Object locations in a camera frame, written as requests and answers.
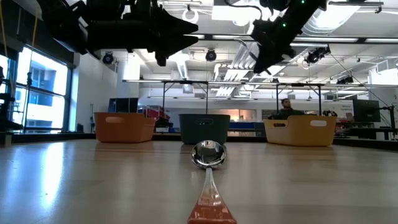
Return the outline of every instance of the table surface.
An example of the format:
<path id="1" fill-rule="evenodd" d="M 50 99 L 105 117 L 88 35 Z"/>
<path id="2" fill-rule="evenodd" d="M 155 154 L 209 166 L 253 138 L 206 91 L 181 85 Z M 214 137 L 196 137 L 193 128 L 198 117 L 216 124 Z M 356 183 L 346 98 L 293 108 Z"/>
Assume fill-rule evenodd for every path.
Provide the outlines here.
<path id="1" fill-rule="evenodd" d="M 242 224 L 396 223 L 398 154 L 226 143 L 214 171 Z M 0 223 L 183 224 L 205 173 L 181 142 L 79 140 L 0 148 Z"/>

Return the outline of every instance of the spoon bowl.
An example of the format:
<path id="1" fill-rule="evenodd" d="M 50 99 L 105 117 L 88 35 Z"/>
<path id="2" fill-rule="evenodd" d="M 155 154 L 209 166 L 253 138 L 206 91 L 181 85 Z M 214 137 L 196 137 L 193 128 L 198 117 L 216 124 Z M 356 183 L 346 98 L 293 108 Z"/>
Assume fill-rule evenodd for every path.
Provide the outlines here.
<path id="1" fill-rule="evenodd" d="M 192 149 L 192 162 L 202 168 L 218 168 L 226 160 L 226 152 L 222 145 L 215 141 L 205 140 L 199 142 Z"/>

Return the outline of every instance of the security camera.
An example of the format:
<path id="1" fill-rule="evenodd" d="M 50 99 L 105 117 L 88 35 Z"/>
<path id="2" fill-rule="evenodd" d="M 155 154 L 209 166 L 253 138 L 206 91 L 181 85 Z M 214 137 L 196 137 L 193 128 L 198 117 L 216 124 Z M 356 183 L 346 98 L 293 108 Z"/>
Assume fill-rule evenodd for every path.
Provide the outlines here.
<path id="1" fill-rule="evenodd" d="M 113 61 L 113 52 L 106 52 L 105 56 L 102 58 L 102 62 L 104 62 L 105 65 L 111 65 Z"/>
<path id="2" fill-rule="evenodd" d="M 214 62 L 217 58 L 217 54 L 214 51 L 214 49 L 208 49 L 207 54 L 206 54 L 206 61 L 208 62 Z"/>

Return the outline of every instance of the gray basket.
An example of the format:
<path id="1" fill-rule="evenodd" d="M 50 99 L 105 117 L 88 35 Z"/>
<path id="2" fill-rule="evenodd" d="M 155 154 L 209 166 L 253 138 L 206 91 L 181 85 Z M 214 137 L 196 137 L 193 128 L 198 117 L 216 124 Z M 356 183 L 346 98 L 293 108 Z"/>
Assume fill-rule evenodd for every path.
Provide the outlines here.
<path id="1" fill-rule="evenodd" d="M 180 114 L 181 140 L 184 144 L 197 144 L 212 140 L 226 142 L 230 115 L 222 114 Z"/>

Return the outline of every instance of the computer monitor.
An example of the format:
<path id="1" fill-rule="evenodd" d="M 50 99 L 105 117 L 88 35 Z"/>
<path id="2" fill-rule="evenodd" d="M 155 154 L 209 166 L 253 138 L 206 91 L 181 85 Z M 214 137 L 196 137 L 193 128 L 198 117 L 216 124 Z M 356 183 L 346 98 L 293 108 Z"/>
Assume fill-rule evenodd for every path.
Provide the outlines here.
<path id="1" fill-rule="evenodd" d="M 381 122 L 380 106 L 376 100 L 353 100 L 355 122 Z"/>
<path id="2" fill-rule="evenodd" d="M 138 98 L 111 98 L 108 112 L 137 113 Z"/>

